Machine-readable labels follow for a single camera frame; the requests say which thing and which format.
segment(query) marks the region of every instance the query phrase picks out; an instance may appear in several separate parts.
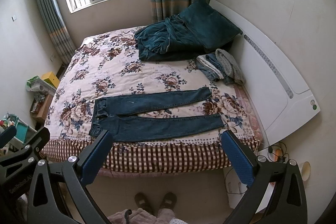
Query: floor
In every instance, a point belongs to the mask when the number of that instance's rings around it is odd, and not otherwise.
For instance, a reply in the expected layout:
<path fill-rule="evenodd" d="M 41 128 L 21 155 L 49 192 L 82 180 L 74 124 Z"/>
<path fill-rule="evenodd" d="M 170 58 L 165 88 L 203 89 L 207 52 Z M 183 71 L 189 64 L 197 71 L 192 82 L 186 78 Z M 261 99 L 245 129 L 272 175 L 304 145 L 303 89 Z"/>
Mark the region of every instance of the floor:
<path fill-rule="evenodd" d="M 147 195 L 157 212 L 164 194 L 172 191 L 177 195 L 176 218 L 189 224 L 222 224 L 231 213 L 223 185 L 223 171 L 212 170 L 155 178 L 97 176 L 87 189 L 106 216 L 126 208 L 136 209 L 134 196 L 138 192 Z M 83 223 L 69 195 L 66 201 L 73 218 Z"/>

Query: brown slipper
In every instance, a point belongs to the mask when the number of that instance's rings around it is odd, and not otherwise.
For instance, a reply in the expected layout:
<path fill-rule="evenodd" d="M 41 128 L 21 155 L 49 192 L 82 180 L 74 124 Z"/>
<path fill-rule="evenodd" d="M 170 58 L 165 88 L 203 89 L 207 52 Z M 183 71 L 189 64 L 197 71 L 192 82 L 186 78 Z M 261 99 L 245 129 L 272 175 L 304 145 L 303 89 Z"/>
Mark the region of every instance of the brown slipper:
<path fill-rule="evenodd" d="M 144 209 L 146 212 L 150 213 L 151 215 L 154 215 L 152 206 L 150 205 L 144 193 L 137 193 L 134 197 L 134 201 L 138 206 L 138 208 Z"/>
<path fill-rule="evenodd" d="M 166 208 L 166 209 L 174 210 L 176 202 L 177 202 L 177 197 L 174 193 L 172 192 L 166 193 L 161 202 L 160 209 Z"/>

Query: white wall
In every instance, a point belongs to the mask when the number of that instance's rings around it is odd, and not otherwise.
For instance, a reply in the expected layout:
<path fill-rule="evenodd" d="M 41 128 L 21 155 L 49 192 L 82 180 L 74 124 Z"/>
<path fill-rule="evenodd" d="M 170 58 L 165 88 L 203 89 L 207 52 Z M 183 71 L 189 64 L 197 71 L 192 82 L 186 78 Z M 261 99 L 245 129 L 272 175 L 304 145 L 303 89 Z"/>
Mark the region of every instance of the white wall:
<path fill-rule="evenodd" d="M 57 0 L 75 45 L 88 36 L 152 23 L 150 0 L 107 0 L 70 14 L 66 0 Z"/>
<path fill-rule="evenodd" d="M 62 63 L 36 0 L 0 0 L 0 49 L 0 118 L 8 111 L 33 126 L 29 114 L 33 94 L 25 90 L 26 80 L 48 71 L 57 73 Z"/>
<path fill-rule="evenodd" d="M 315 95 L 321 112 L 286 138 L 291 158 L 309 161 L 308 222 L 336 190 L 336 0 L 217 0 L 245 17 L 287 55 Z"/>

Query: pink fabric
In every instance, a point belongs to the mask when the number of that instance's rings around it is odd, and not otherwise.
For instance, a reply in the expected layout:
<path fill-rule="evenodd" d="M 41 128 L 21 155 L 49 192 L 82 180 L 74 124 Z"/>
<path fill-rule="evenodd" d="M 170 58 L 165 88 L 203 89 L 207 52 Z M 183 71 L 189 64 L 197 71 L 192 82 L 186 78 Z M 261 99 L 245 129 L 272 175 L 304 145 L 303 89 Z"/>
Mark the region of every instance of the pink fabric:
<path fill-rule="evenodd" d="M 108 217 L 108 220 L 112 224 L 126 224 L 125 212 L 117 212 L 114 215 Z M 145 210 L 139 208 L 132 211 L 132 214 L 129 215 L 130 224 L 168 224 L 170 220 L 175 217 L 175 214 L 170 209 L 161 209 L 159 210 L 158 216 L 155 217 Z"/>

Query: paper cup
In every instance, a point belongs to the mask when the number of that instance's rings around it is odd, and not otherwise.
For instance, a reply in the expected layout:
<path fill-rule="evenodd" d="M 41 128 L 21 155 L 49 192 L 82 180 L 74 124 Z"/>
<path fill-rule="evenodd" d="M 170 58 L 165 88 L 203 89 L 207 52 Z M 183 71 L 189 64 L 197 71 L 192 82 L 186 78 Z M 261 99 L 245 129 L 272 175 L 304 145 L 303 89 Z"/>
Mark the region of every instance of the paper cup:
<path fill-rule="evenodd" d="M 310 176 L 310 163 L 305 161 L 304 163 L 299 165 L 300 174 L 303 181 L 307 181 Z"/>

